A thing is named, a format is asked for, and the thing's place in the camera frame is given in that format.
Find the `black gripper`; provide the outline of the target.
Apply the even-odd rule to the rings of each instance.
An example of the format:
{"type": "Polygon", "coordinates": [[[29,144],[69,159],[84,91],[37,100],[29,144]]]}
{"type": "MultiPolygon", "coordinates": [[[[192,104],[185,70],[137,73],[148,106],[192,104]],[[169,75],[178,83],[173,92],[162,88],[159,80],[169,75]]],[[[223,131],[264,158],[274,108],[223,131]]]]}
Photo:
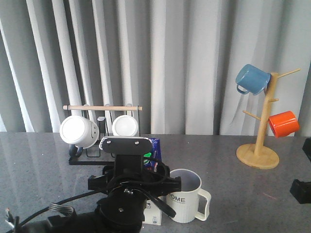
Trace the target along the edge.
{"type": "MultiPolygon", "coordinates": [[[[303,144],[302,150],[309,160],[311,160],[311,139],[307,138],[303,144]]],[[[302,182],[298,179],[293,180],[290,193],[300,204],[311,203],[311,183],[302,182]]]]}
{"type": "Polygon", "coordinates": [[[169,217],[176,215],[175,210],[160,199],[181,190],[181,178],[171,178],[167,166],[161,174],[126,170],[111,176],[110,171],[106,171],[103,176],[89,181],[96,191],[105,192],[107,196],[97,201],[93,212],[79,215],[70,206],[52,204],[50,209],[63,216],[48,218],[49,233],[138,233],[145,220],[147,200],[169,217]]]}

